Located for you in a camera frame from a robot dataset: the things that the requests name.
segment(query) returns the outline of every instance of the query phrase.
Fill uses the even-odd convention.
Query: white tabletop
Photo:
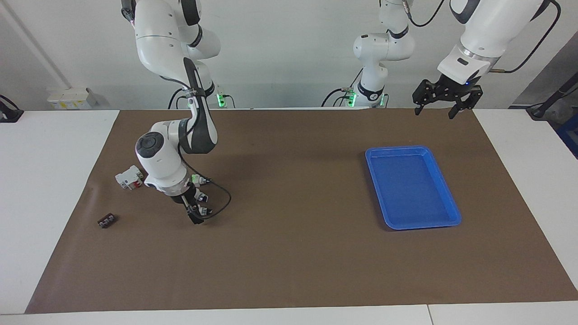
[[[523,110],[475,113],[577,285],[578,218],[572,195],[578,193],[578,161],[546,122],[532,121]],[[117,114],[27,112],[17,124],[0,124],[0,313],[25,311]],[[0,316],[0,323],[432,325],[431,316],[435,325],[574,324],[576,310],[578,302],[95,312]]]

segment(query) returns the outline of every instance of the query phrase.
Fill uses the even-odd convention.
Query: green indicator light
[[[349,107],[354,107],[355,106],[355,100],[357,99],[357,94],[353,93],[350,97],[349,100],[347,101],[347,106]]]
[[[217,94],[217,101],[218,101],[219,107],[225,107],[225,105],[226,105],[225,98],[223,98],[223,96],[221,94]]]

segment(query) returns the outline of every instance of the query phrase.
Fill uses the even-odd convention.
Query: brown table surface
[[[114,180],[152,124],[188,115],[120,112],[27,313],[578,300],[472,112],[215,111],[218,146],[187,160],[233,201],[201,226]],[[364,153],[406,145],[433,151],[459,226],[385,225]]]

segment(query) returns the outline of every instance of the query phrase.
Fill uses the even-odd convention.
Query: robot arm
[[[472,109],[483,95],[477,82],[492,70],[508,44],[548,3],[549,0],[451,0],[451,11],[465,26],[465,32],[439,64],[440,79],[436,83],[423,80],[413,93],[413,101],[419,105],[416,115],[436,101],[455,102],[449,113],[451,119],[462,110]]]
[[[409,34],[409,20],[402,0],[383,0],[379,19],[386,33],[362,35],[355,40],[355,56],[363,63],[363,75],[355,89],[355,106],[376,106],[383,95],[388,74],[382,61],[408,59],[416,46]]]
[[[211,210],[197,203],[208,197],[191,181],[180,151],[206,154],[217,144],[206,100],[215,86],[206,65],[194,60],[216,56],[220,42],[198,25],[201,7],[196,0],[123,0],[122,13],[135,28],[141,63],[181,84],[192,114],[190,119],[156,123],[137,141],[136,155],[149,174],[144,183],[183,204],[191,220],[202,223]]]

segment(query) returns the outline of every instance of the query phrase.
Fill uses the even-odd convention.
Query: blue tray
[[[373,148],[365,157],[388,226],[407,230],[460,224],[458,207],[428,148]]]

